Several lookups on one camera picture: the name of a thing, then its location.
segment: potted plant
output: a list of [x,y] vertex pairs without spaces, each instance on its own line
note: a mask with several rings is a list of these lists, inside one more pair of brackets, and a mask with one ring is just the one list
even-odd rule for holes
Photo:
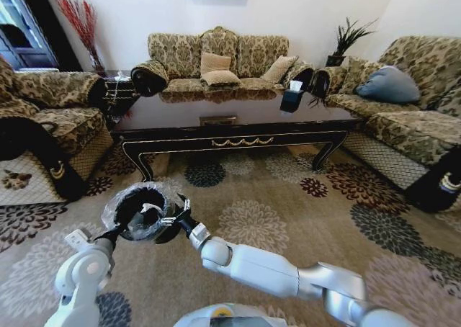
[[351,24],[349,18],[346,17],[347,27],[338,26],[338,47],[333,55],[328,56],[326,66],[340,66],[344,60],[344,53],[350,48],[359,38],[365,35],[372,34],[375,31],[368,31],[367,29],[377,21],[369,22],[365,26],[354,28],[358,20]]

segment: plant pot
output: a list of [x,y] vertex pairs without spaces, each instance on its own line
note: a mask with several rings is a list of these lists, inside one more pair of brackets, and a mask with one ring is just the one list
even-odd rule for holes
[[326,66],[340,66],[345,59],[343,55],[329,55],[326,60]]

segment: carpet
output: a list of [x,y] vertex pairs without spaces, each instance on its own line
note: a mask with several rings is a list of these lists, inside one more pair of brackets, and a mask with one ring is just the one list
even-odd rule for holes
[[[337,151],[310,169],[313,146],[173,154],[163,182],[192,200],[215,236],[287,257],[324,261],[364,276],[372,302],[418,326],[461,321],[461,217],[406,204],[378,173]],[[151,156],[156,167],[161,156]],[[0,207],[0,326],[42,326],[55,311],[53,280],[73,250],[63,237],[104,229],[100,216],[140,174],[115,148],[77,202]],[[157,246],[120,239],[113,277],[100,292],[100,325],[172,326],[223,302],[254,305],[291,326],[337,326],[320,302],[281,300],[201,267],[184,234]]]

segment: beige pillow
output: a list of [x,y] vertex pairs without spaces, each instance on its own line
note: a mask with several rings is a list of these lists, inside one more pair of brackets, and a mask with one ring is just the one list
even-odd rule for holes
[[211,71],[229,70],[230,67],[231,57],[215,55],[214,53],[202,53],[202,62],[200,66],[200,73],[202,76]]
[[297,61],[296,57],[284,57],[281,55],[278,59],[272,64],[269,70],[261,76],[263,80],[266,80],[272,84],[279,84],[282,80],[282,77],[287,73],[293,64]]
[[229,70],[216,70],[206,73],[202,75],[202,81],[206,81],[208,86],[240,83],[240,79]]
[[349,57],[349,67],[339,94],[353,94],[355,87],[367,82],[368,76],[380,70],[385,64],[370,62],[366,59]]

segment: sofa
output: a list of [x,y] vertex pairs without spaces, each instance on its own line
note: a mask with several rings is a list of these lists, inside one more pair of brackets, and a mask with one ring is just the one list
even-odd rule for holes
[[[461,145],[460,57],[461,38],[408,36],[390,45],[378,63],[397,66],[413,78],[421,92],[415,104],[388,104],[341,94],[348,74],[368,76],[377,70],[372,62],[362,66],[361,71],[345,67],[320,69],[315,73],[313,93],[328,105],[363,118],[363,126],[344,143],[349,151],[405,190],[407,196],[409,192],[415,195],[413,188],[419,184],[416,194],[425,200],[423,179],[430,171],[437,168],[442,176],[456,171],[456,158],[450,159],[451,168],[440,166],[442,158]],[[459,208],[458,198],[451,209]]]
[[[143,96],[161,92],[165,102],[229,99],[270,99],[286,89],[290,80],[307,88],[313,67],[298,61],[286,73],[281,84],[260,77],[280,55],[287,55],[289,41],[282,36],[237,35],[216,27],[201,35],[151,34],[148,50],[151,59],[132,70],[133,84]],[[210,87],[200,81],[202,53],[231,57],[230,70],[241,79],[239,86]]]
[[93,73],[15,73],[0,58],[0,205],[76,200],[112,138]]

